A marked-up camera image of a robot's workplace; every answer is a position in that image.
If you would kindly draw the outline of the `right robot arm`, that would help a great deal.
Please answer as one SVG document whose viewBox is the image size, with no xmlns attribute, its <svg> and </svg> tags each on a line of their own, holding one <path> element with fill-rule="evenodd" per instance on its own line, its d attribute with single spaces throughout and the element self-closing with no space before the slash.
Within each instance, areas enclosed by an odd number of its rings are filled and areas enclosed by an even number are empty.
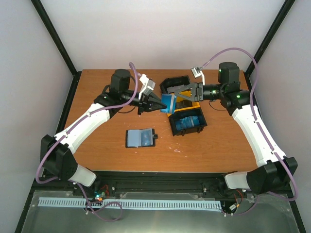
<svg viewBox="0 0 311 233">
<path fill-rule="evenodd" d="M 229 189 L 245 189 L 254 194 L 272 193 L 293 183 L 298 163 L 287 157 L 264 125 L 250 91 L 240 88 L 240 69 L 236 63 L 219 64 L 218 83 L 190 83 L 174 91 L 191 102 L 219 100 L 243 131 L 255 156 L 257 168 L 225 175 Z"/>
</svg>

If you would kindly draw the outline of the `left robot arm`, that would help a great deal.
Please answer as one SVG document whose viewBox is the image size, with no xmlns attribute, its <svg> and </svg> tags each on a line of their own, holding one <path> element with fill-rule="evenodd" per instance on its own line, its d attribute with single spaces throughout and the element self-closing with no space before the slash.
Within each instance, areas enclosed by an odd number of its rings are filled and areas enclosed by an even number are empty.
<svg viewBox="0 0 311 233">
<path fill-rule="evenodd" d="M 137 73 L 133 65 L 130 67 L 134 75 L 126 69 L 115 70 L 110 84 L 85 113 L 63 131 L 54 136 L 46 135 L 41 139 L 38 172 L 44 168 L 53 174 L 53 180 L 79 183 L 93 196 L 100 192 L 101 183 L 97 175 L 79 165 L 73 156 L 78 147 L 98 127 L 127 105 L 137 107 L 138 115 L 166 108 L 161 99 L 153 93 L 155 82 L 145 74 Z"/>
</svg>

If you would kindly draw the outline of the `black leather card holder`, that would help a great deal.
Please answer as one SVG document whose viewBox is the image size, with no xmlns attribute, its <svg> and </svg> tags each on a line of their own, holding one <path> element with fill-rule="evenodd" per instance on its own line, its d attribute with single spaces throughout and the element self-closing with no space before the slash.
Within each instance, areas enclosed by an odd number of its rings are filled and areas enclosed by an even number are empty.
<svg viewBox="0 0 311 233">
<path fill-rule="evenodd" d="M 127 130 L 125 138 L 126 148 L 155 147 L 158 135 L 152 128 L 141 130 Z"/>
</svg>

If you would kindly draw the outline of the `yellow bin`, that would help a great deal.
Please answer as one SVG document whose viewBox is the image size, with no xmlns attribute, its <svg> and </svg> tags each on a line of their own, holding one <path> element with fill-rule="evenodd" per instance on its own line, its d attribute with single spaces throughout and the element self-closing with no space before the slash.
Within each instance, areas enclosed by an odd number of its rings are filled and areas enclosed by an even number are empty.
<svg viewBox="0 0 311 233">
<path fill-rule="evenodd" d="M 194 108 L 200 108 L 200 103 L 191 102 L 190 100 L 176 96 L 176 104 L 175 104 L 175 110 L 174 110 L 175 112 L 190 110 Z"/>
</svg>

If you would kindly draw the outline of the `black bin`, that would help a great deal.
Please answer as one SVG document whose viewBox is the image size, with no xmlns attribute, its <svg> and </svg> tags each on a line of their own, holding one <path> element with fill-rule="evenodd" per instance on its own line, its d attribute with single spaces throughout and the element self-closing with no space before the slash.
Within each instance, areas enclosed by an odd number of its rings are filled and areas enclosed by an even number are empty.
<svg viewBox="0 0 311 233">
<path fill-rule="evenodd" d="M 200 133 L 207 126 L 207 122 L 201 108 L 176 111 L 168 117 L 168 120 L 173 136 Z"/>
<path fill-rule="evenodd" d="M 179 77 L 166 78 L 164 81 L 161 82 L 159 86 L 162 94 L 171 94 L 175 90 L 178 90 L 181 87 L 184 87 L 188 84 L 190 84 L 190 79 L 188 75 L 185 75 Z"/>
</svg>

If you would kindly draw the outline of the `blue VIP card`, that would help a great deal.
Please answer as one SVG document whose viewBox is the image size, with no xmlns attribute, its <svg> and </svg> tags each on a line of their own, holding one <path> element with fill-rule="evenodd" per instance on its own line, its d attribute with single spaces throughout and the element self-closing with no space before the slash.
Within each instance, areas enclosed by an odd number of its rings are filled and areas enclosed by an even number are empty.
<svg viewBox="0 0 311 233">
<path fill-rule="evenodd" d="M 152 131 L 143 130 L 141 131 L 141 145 L 150 146 L 152 144 Z"/>
</svg>

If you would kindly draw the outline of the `black cards stack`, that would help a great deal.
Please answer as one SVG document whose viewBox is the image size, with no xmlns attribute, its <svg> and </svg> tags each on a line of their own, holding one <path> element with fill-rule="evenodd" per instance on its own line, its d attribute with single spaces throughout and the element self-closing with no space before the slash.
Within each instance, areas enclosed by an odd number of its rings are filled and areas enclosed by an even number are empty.
<svg viewBox="0 0 311 233">
<path fill-rule="evenodd" d="M 188 101 L 188 100 L 183 100 L 180 102 L 177 102 L 175 104 L 175 109 L 183 109 L 183 108 L 187 108 L 187 107 L 192 107 L 192 102 Z"/>
</svg>

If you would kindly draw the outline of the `blue cards bundle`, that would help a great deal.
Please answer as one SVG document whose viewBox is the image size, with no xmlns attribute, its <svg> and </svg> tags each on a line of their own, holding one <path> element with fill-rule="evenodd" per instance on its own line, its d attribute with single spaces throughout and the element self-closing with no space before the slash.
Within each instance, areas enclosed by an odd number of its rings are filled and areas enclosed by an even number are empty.
<svg viewBox="0 0 311 233">
<path fill-rule="evenodd" d="M 162 113 L 173 114 L 176 106 L 175 94 L 162 94 L 161 103 L 166 105 L 164 109 L 160 110 Z"/>
</svg>

